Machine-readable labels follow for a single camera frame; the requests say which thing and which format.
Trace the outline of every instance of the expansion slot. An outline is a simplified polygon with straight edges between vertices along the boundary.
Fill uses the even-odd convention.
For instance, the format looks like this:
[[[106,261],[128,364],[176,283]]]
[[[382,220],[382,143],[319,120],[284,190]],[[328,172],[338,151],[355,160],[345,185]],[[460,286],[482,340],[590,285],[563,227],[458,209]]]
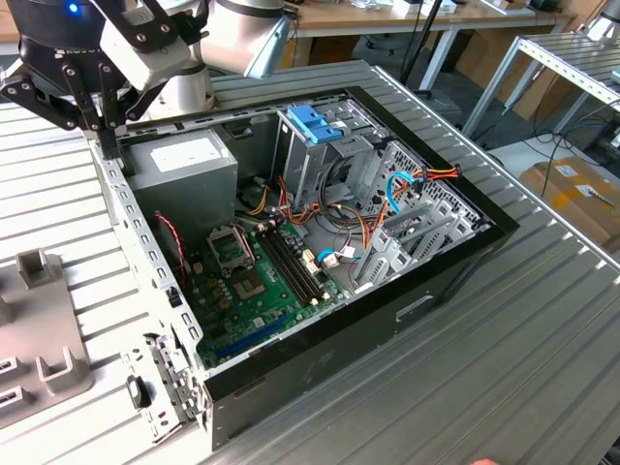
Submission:
[[[271,262],[294,292],[301,306],[305,307],[317,302],[322,297],[322,291],[280,233],[275,229],[270,229],[259,232],[258,238]]]
[[[239,354],[241,352],[246,351],[250,347],[252,347],[259,340],[264,337],[273,334],[284,324],[284,322],[289,318],[289,314],[283,315],[278,318],[275,322],[270,323],[269,325],[263,326],[261,329],[254,331],[252,334],[248,334],[242,339],[239,339],[236,342],[226,346],[225,348],[217,351],[218,358],[225,358],[228,356],[232,356],[235,354]]]

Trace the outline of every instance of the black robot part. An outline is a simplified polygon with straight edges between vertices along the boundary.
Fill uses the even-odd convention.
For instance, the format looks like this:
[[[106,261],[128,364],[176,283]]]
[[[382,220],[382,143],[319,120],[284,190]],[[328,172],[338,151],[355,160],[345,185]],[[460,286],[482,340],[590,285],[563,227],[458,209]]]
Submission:
[[[206,3],[196,17],[185,12],[168,16],[157,0],[143,0],[152,19],[138,25],[130,24],[122,15],[123,0],[7,3],[19,31],[23,66],[2,82],[0,94],[65,130],[79,127],[93,131],[107,144],[118,126],[142,117],[164,84],[143,92],[130,87],[120,99],[117,97],[127,79],[100,49],[106,21],[114,24],[128,41],[128,47],[150,52],[178,37],[188,45],[198,41],[208,18]],[[57,91],[43,92],[32,76],[44,79]],[[101,116],[91,94],[101,97]],[[75,103],[61,99],[61,95],[73,96]]]

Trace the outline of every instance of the wooden desk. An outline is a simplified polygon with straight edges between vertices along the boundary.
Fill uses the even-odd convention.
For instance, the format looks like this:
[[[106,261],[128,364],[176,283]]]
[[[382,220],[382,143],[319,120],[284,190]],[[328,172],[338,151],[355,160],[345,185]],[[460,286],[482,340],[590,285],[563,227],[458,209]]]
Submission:
[[[19,35],[7,6],[7,0],[0,0],[0,55],[17,53],[17,42],[19,42]]]
[[[326,4],[306,0],[299,5],[299,37],[345,36],[388,32],[411,32],[416,24],[416,14],[399,17],[390,7],[379,11],[364,11],[347,0]],[[482,29],[500,27],[544,26],[567,24],[572,15],[538,12],[532,16],[505,16],[479,3],[469,0],[468,5],[456,7],[453,15],[438,15],[432,30]],[[426,22],[419,18],[418,29]]]
[[[412,32],[416,24],[416,14],[399,17],[390,7],[379,11],[364,11],[355,8],[347,0],[339,4],[317,3],[306,0],[299,6],[299,25],[296,32],[298,43],[295,53],[289,49],[289,64],[296,66],[308,63],[312,44],[311,38],[325,36],[347,36],[361,34],[384,34]],[[428,66],[421,89],[430,89],[448,56],[448,52],[458,31],[463,29],[499,29],[511,27],[552,26],[551,32],[562,32],[574,15],[537,12],[531,16],[507,16],[495,12],[477,0],[469,0],[464,6],[456,7],[453,15],[438,15],[432,31],[442,31],[433,59]],[[426,22],[425,16],[419,19],[418,30]]]

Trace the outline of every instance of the blue drive bay latch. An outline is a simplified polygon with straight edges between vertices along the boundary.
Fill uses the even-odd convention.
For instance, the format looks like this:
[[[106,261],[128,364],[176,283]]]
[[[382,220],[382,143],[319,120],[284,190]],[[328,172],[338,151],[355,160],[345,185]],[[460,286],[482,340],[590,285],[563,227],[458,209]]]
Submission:
[[[287,115],[312,143],[323,143],[342,138],[342,133],[329,126],[326,118],[309,105],[289,108]]]

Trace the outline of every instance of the metal workbench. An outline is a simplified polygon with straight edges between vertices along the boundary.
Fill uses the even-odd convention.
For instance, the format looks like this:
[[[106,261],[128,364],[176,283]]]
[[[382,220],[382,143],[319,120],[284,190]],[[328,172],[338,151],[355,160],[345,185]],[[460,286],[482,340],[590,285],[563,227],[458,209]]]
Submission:
[[[620,109],[620,84],[611,79],[611,72],[620,69],[620,40],[604,46],[575,32],[517,37],[467,120],[463,128],[465,136],[470,137],[478,127],[520,51],[533,61],[506,101],[507,108],[527,89],[536,72],[546,67],[583,90],[555,128],[556,133],[571,121],[588,96]]]
[[[0,107],[0,263],[59,253],[95,384],[0,431],[3,463],[597,463],[620,434],[618,265],[380,69],[216,79],[226,107],[360,85],[519,221],[454,300],[206,459],[197,427],[154,449],[117,353],[150,319],[86,149]]]

